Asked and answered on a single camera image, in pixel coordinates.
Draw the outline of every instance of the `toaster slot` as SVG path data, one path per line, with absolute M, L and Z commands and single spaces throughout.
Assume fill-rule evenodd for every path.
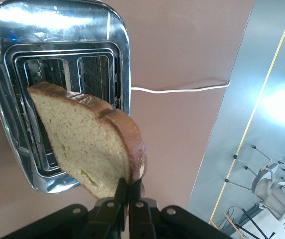
M 99 53 L 80 54 L 44 54 L 16 55 L 15 65 L 22 98 L 21 115 L 25 118 L 24 126 L 27 139 L 33 145 L 32 152 L 38 171 L 42 175 L 55 175 L 60 169 L 50 145 L 45 127 L 33 106 L 27 93 L 27 87 L 41 81 L 47 81 L 67 90 L 94 95 L 113 107 L 118 107 L 117 94 L 114 85 L 119 86 L 119 75 L 113 70 L 114 55 Z
M 110 102 L 108 69 L 109 61 L 106 56 L 80 57 L 78 59 L 78 72 L 81 92 Z

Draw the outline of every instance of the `gray chair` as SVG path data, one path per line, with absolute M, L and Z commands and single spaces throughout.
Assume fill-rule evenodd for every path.
M 247 188 L 237 183 L 231 182 L 228 179 L 225 179 L 225 182 L 250 190 L 254 195 L 260 198 L 260 202 L 258 203 L 260 208 L 269 210 L 269 212 L 277 220 L 282 221 L 285 218 L 285 193 L 277 187 L 276 183 L 285 185 L 285 182 L 277 180 L 274 177 L 275 171 L 278 168 L 278 164 L 272 163 L 266 166 L 258 166 L 256 164 L 252 164 L 250 162 L 239 159 L 237 159 L 237 161 L 251 164 L 260 168 L 260 171 L 256 174 L 248 166 L 245 167 L 245 169 L 248 169 L 255 176 L 252 181 L 251 188 Z

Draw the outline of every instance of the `chrome toaster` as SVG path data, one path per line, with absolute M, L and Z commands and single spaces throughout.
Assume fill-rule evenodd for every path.
M 58 167 L 27 93 L 40 81 L 129 114 L 129 41 L 118 14 L 94 0 L 0 0 L 0 118 L 30 185 L 59 193 L 79 183 Z

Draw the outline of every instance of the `yellow stripe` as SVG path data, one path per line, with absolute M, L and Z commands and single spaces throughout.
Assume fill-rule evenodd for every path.
M 249 129 L 250 124 L 251 124 L 251 121 L 252 121 L 252 119 L 253 119 L 253 115 L 255 114 L 256 109 L 257 109 L 257 107 L 258 107 L 258 104 L 259 104 L 259 102 L 260 102 L 260 100 L 261 100 L 262 93 L 263 93 L 264 88 L 265 88 L 265 86 L 266 86 L 266 84 L 267 84 L 267 81 L 268 81 L 268 79 L 269 79 L 271 70 L 272 70 L 273 65 L 274 65 L 274 62 L 276 61 L 276 58 L 277 58 L 277 56 L 278 56 L 278 52 L 279 52 L 279 50 L 280 50 L 280 47 L 281 47 L 281 45 L 282 45 L 282 42 L 283 42 L 284 37 L 285 37 L 285 28 L 284 28 L 284 31 L 283 31 L 282 36 L 281 36 L 281 38 L 280 38 L 280 41 L 279 41 L 278 47 L 277 47 L 277 49 L 276 49 L 276 52 L 274 53 L 272 62 L 271 62 L 271 64 L 270 64 L 269 70 L 268 70 L 267 75 L 266 75 L 266 78 L 265 78 L 265 80 L 264 80 L 264 82 L 263 82 L 263 85 L 262 85 L 262 87 L 261 87 L 261 90 L 260 90 L 260 92 L 259 92 L 259 95 L 258 95 L 256 104 L 254 105 L 254 108 L 253 108 L 252 113 L 251 113 L 251 115 L 250 115 L 250 118 L 249 118 L 247 127 L 246 127 L 246 129 L 245 129 L 245 131 L 244 131 L 244 133 L 243 133 L 243 136 L 242 136 L 242 139 L 241 139 L 241 141 L 240 141 L 239 147 L 238 147 L 238 149 L 237 149 L 236 155 L 239 154 L 240 149 L 241 149 L 241 147 L 242 147 L 242 144 L 243 144 L 243 142 L 244 142 L 244 139 L 245 139 L 245 137 L 246 137 L 246 135 L 247 135 L 248 129 Z M 234 166 L 235 162 L 236 162 L 236 160 L 234 159 L 234 160 L 232 161 L 232 164 L 231 164 L 231 166 L 230 166 L 230 169 L 229 169 L 229 172 L 228 172 L 226 178 L 229 178 L 229 176 L 230 176 L 230 174 L 231 174 L 231 171 L 232 171 L 232 169 L 233 169 L 233 166 Z M 227 184 L 227 183 L 225 182 L 225 183 L 223 184 L 223 186 L 222 186 L 222 189 L 221 189 L 221 192 L 220 192 L 220 194 L 219 194 L 218 200 L 217 200 L 216 205 L 215 205 L 215 207 L 214 207 L 214 209 L 213 209 L 213 212 L 212 212 L 212 214 L 211 214 L 211 217 L 210 217 L 210 220 L 209 220 L 209 224 L 210 224 L 210 222 L 211 222 L 211 220 L 212 220 L 212 218 L 213 218 L 213 216 L 214 216 L 214 214 L 215 214 L 215 212 L 216 212 L 216 210 L 217 210 L 218 204 L 219 204 L 219 202 L 220 202 L 220 199 L 221 199 L 221 197 L 222 197 L 222 194 L 223 194 L 223 191 L 224 191 L 224 189 L 225 189 L 225 187 L 226 187 L 226 184 Z

